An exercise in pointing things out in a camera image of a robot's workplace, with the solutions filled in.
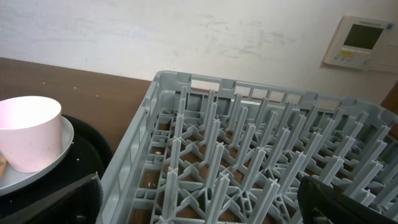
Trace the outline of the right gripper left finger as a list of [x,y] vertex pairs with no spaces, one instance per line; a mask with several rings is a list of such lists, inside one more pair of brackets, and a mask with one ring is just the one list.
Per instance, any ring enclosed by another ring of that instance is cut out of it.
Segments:
[[102,203],[100,178],[90,174],[1,218],[1,223],[95,223]]

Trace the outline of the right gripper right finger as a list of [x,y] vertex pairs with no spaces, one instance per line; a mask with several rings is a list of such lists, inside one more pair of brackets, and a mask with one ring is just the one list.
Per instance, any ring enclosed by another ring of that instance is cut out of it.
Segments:
[[310,176],[301,180],[297,197],[304,223],[315,223],[314,209],[336,224],[395,223]]

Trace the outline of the pink plastic cup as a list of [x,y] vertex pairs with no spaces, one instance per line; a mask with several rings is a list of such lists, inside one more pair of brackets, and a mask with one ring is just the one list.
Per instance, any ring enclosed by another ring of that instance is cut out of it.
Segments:
[[1,153],[19,172],[37,172],[62,153],[62,106],[44,96],[1,101]]

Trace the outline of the wooden chopstick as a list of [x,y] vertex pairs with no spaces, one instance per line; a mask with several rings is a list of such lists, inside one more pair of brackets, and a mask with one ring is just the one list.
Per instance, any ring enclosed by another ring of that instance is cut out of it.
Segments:
[[3,176],[6,166],[7,166],[7,160],[4,156],[1,156],[1,158],[0,158],[0,177]]

